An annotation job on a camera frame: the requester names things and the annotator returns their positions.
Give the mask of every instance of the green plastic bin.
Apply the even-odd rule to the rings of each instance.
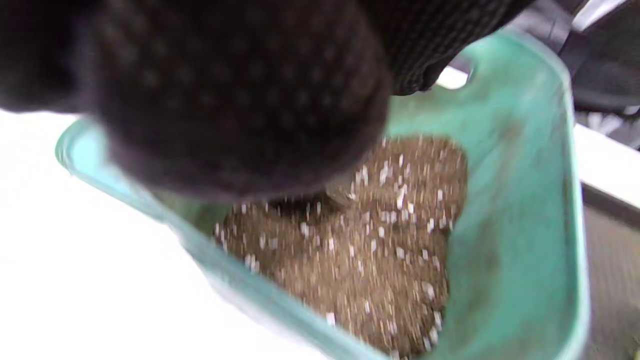
[[[450,136],[468,156],[467,205],[446,264],[451,298],[426,357],[577,359],[589,294],[569,77],[543,46],[504,31],[463,56],[473,64],[463,88],[396,97],[390,107],[389,134]],[[56,155],[71,174],[167,223],[212,287],[257,322],[330,358],[387,358],[210,242],[228,207],[154,195],[123,177],[90,120],[65,131]]]

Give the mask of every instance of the gloved hand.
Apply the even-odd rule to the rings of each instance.
[[[532,0],[0,0],[0,107],[90,113],[155,190],[312,192]]]

